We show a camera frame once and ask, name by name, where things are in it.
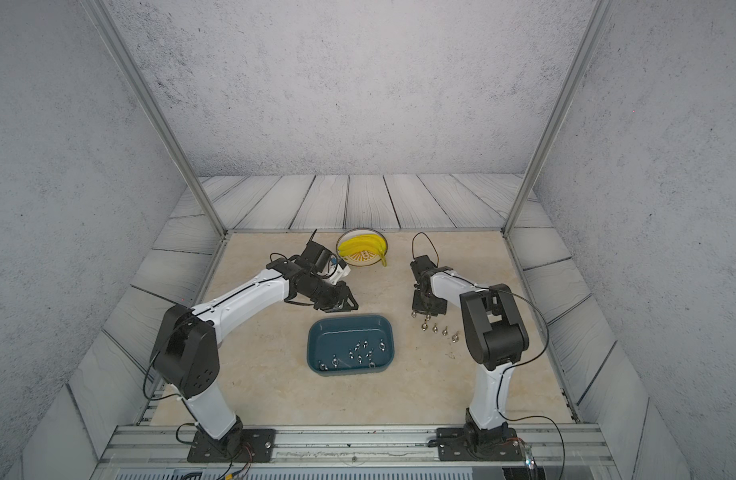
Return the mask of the teal plastic storage box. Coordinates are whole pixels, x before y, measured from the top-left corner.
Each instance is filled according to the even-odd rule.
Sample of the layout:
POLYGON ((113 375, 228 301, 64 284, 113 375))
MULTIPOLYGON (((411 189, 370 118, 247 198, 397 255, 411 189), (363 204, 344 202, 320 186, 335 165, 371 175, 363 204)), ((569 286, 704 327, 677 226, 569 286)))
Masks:
POLYGON ((394 358, 393 328, 384 316, 324 318, 309 329, 307 363, 321 376, 379 373, 394 358))

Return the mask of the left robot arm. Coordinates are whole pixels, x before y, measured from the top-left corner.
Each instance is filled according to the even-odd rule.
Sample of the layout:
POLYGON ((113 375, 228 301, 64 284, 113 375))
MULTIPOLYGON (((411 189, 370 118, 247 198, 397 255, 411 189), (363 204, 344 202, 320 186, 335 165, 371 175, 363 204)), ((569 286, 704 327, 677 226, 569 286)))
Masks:
POLYGON ((218 384, 219 349, 246 321, 277 303, 291 303, 299 295, 326 313, 359 308, 344 281, 350 266, 343 260, 316 264, 295 255, 267 264, 249 281, 208 302, 188 307, 176 304, 166 311, 150 356, 150 367, 176 390, 198 433, 229 453, 242 436, 243 425, 218 384))

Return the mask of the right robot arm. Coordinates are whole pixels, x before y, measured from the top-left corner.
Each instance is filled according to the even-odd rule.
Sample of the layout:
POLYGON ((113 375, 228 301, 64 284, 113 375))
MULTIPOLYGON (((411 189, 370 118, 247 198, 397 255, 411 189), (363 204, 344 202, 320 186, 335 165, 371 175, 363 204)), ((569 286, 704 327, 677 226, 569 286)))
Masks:
POLYGON ((508 427, 506 403, 514 368, 530 346, 529 335, 505 284, 480 286, 450 267, 439 267, 428 256, 411 262, 415 279, 412 314, 430 319, 447 313, 450 305, 462 316, 464 339, 479 365, 475 393, 467 409, 464 435, 475 452, 504 444, 515 434, 508 427))

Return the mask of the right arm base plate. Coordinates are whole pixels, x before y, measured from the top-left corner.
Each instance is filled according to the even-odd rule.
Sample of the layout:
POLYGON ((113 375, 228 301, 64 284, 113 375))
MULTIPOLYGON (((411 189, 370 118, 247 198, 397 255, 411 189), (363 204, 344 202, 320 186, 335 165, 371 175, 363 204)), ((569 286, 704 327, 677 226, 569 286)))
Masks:
POLYGON ((501 427, 493 431, 480 431, 467 425, 438 428, 427 446, 443 462, 520 462, 525 456, 514 435, 513 429, 501 427))

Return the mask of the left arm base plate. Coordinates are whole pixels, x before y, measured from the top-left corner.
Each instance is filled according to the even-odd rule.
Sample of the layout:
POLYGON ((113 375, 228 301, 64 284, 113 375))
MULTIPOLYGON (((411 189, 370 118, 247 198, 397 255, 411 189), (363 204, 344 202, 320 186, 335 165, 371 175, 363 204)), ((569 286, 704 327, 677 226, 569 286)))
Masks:
POLYGON ((199 427, 187 455, 189 463, 269 463, 275 445, 275 429, 234 429, 222 439, 212 438, 199 427))

